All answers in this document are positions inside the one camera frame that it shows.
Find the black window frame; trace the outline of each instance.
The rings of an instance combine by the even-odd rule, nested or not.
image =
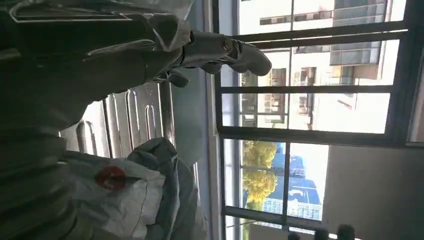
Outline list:
[[[213,0],[213,30],[220,32],[219,0]],[[226,239],[225,216],[244,218],[260,222],[316,230],[321,227],[318,221],[293,218],[287,215],[287,201],[283,204],[283,214],[255,211],[225,205],[225,156],[224,140],[254,140],[280,142],[286,144],[284,177],[289,177],[290,143],[344,145],[358,147],[417,148],[407,145],[409,124],[412,116],[416,86],[421,72],[424,47],[424,9],[419,0],[407,0],[402,21],[377,22],[361,25],[334,26],[320,29],[290,30],[284,32],[234,35],[234,39],[252,43],[261,50],[295,48],[297,46],[319,46],[347,43],[399,40],[394,80],[392,85],[329,85],[329,86],[262,86],[238,87],[221,86],[221,75],[214,76],[215,122],[219,133],[221,239]],[[390,93],[385,131],[382,134],[358,132],[332,132],[317,130],[270,129],[242,126],[224,126],[222,119],[222,94],[317,94],[317,93]],[[284,195],[288,183],[284,184]]]

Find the wall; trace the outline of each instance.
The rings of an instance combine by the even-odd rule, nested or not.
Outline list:
[[[204,5],[194,1],[187,20],[194,30],[204,30]],[[178,69],[190,83],[184,88],[172,87],[175,122],[175,145],[178,156],[189,167],[197,163],[200,204],[208,221],[208,239],[212,239],[208,158],[208,105],[206,73],[200,69]]]
[[[330,146],[322,222],[363,240],[422,239],[424,150]]]

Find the window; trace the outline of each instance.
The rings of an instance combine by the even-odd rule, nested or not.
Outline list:
[[[222,219],[238,228],[227,239],[299,225],[313,234],[328,221],[333,146],[405,147],[423,46],[406,19],[421,16],[404,21],[401,2],[239,5],[235,38],[261,49],[272,70],[229,76],[225,68],[215,78]]]
[[[333,11],[321,11],[321,12],[310,12],[305,14],[294,15],[295,22],[319,20],[319,19],[331,19],[333,17]],[[270,24],[284,24],[290,23],[291,15],[286,16],[275,16],[271,18],[261,18],[259,25],[270,25]]]

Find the plastic bag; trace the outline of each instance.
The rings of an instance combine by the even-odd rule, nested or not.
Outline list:
[[[190,42],[192,0],[11,0],[0,15],[32,56],[171,52]],[[31,27],[16,27],[14,24]]]
[[[191,170],[166,138],[154,138],[127,157],[166,176],[156,223],[147,226],[145,240],[206,240],[206,218]]]
[[[115,0],[117,3],[128,3],[141,8],[163,10],[186,20],[193,0]]]
[[[68,152],[65,161],[81,218],[121,239],[145,239],[156,222],[163,175],[125,158]]]

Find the building window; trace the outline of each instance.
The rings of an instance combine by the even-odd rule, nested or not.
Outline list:
[[[293,21],[303,22],[303,21],[331,19],[331,18],[333,18],[333,11],[319,11],[319,12],[296,14],[294,15]],[[285,24],[285,23],[290,23],[291,20],[292,20],[292,17],[290,15],[266,17],[266,18],[261,18],[259,20],[259,25]]]
[[[286,69],[276,68],[271,70],[270,86],[285,86],[286,85]]]
[[[294,54],[315,54],[315,53],[329,53],[331,47],[328,46],[298,46],[294,48]]]

